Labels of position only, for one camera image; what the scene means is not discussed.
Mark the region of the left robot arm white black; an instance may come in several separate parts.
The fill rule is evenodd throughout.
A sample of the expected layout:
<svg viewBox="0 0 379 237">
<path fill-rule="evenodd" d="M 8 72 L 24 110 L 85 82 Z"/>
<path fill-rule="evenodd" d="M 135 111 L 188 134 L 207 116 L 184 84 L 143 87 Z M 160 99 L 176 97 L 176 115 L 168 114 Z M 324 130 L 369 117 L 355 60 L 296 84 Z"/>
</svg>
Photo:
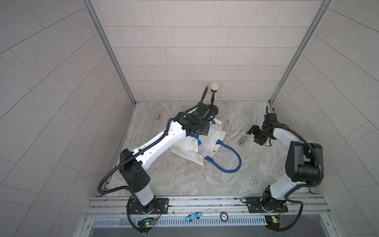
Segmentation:
<svg viewBox="0 0 379 237">
<path fill-rule="evenodd" d="M 191 135 L 208 135 L 210 122 L 217 113 L 213 111 L 214 98 L 211 99 L 212 104 L 210 106 L 203 103 L 207 91 L 208 87 L 205 87 L 201 100 L 195 106 L 179 112 L 174 118 L 170 118 L 165 130 L 153 139 L 132 151 L 125 150 L 126 154 L 120 155 L 123 161 L 120 161 L 119 165 L 110 170 L 99 182 L 98 194 L 105 195 L 127 190 L 137 199 L 145 213 L 151 212 L 155 208 L 156 197 L 151 191 L 151 178 L 146 170 L 160 155 L 182 139 Z M 121 172 L 127 185 L 103 189 L 106 181 L 116 171 Z"/>
</svg>

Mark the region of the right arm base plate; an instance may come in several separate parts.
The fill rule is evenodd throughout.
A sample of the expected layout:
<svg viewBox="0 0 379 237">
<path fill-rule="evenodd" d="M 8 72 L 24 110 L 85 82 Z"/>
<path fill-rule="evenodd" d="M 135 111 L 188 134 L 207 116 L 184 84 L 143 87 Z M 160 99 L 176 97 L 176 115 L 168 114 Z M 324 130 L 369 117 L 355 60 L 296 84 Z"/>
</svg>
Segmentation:
<svg viewBox="0 0 379 237">
<path fill-rule="evenodd" d="M 264 197 L 246 197 L 249 213 L 279 213 L 288 212 L 285 200 Z"/>
</svg>

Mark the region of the green compass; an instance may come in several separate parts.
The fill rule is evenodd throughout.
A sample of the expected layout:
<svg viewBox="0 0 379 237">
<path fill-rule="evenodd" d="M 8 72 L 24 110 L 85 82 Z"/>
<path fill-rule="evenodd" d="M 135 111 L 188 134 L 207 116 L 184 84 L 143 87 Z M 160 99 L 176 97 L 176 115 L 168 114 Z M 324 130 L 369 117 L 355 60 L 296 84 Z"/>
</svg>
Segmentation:
<svg viewBox="0 0 379 237">
<path fill-rule="evenodd" d="M 238 142 L 237 142 L 237 145 L 238 145 L 238 146 L 242 146 L 242 145 L 244 145 L 244 143 L 246 142 L 247 138 L 248 138 L 247 135 L 241 136 L 240 139 L 239 139 Z"/>
</svg>

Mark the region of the white canvas Doraemon bag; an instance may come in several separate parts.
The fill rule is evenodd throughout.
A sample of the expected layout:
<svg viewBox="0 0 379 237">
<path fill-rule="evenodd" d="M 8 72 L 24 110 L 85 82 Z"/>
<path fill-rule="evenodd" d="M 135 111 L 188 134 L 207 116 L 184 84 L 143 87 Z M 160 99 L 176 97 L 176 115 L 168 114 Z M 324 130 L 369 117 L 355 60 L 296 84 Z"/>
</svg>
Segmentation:
<svg viewBox="0 0 379 237">
<path fill-rule="evenodd" d="M 241 168 L 242 159 L 235 149 L 224 144 L 223 140 L 226 132 L 222 129 L 222 125 L 223 123 L 220 120 L 213 119 L 210 122 L 208 135 L 190 135 L 171 146 L 170 151 L 198 165 L 203 166 L 203 161 L 206 160 L 224 173 L 236 173 Z M 239 161 L 237 168 L 224 169 L 215 162 L 213 157 L 221 147 L 230 150 L 236 155 Z"/>
</svg>

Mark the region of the pink compass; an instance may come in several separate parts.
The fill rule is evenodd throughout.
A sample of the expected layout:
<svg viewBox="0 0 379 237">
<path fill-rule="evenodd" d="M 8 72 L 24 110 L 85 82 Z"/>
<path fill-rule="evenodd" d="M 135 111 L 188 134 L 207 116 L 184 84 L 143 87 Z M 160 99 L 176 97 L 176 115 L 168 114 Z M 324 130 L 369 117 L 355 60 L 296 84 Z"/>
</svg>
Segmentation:
<svg viewBox="0 0 379 237">
<path fill-rule="evenodd" d="M 236 129 L 233 133 L 231 133 L 230 139 L 237 138 L 242 132 L 243 132 L 243 128 L 240 127 L 238 129 Z"/>
</svg>

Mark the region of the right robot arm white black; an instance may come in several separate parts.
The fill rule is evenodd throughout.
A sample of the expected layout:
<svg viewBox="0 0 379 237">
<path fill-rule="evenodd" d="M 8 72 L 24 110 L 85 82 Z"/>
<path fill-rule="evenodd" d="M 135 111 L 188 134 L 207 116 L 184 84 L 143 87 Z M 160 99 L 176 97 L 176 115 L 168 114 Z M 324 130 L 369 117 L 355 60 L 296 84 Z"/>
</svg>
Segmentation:
<svg viewBox="0 0 379 237">
<path fill-rule="evenodd" d="M 278 140 L 288 149 L 285 174 L 263 191 L 260 203 L 264 211 L 278 211 L 296 190 L 316 187 L 321 183 L 324 177 L 322 146 L 307 141 L 286 124 L 280 123 L 276 113 L 270 113 L 266 108 L 262 126 L 253 125 L 246 134 L 253 135 L 254 142 L 260 146 Z"/>
</svg>

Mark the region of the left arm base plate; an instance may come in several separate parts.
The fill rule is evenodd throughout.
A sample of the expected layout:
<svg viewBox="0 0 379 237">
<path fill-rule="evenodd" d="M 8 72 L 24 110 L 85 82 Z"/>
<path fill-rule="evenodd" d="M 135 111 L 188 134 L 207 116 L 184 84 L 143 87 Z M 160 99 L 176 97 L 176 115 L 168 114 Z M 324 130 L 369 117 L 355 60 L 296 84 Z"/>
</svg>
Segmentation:
<svg viewBox="0 0 379 237">
<path fill-rule="evenodd" d="M 143 206 L 137 199 L 131 197 L 127 204 L 127 211 L 134 215 L 157 215 L 167 214 L 169 206 L 168 198 L 154 198 L 146 206 Z"/>
</svg>

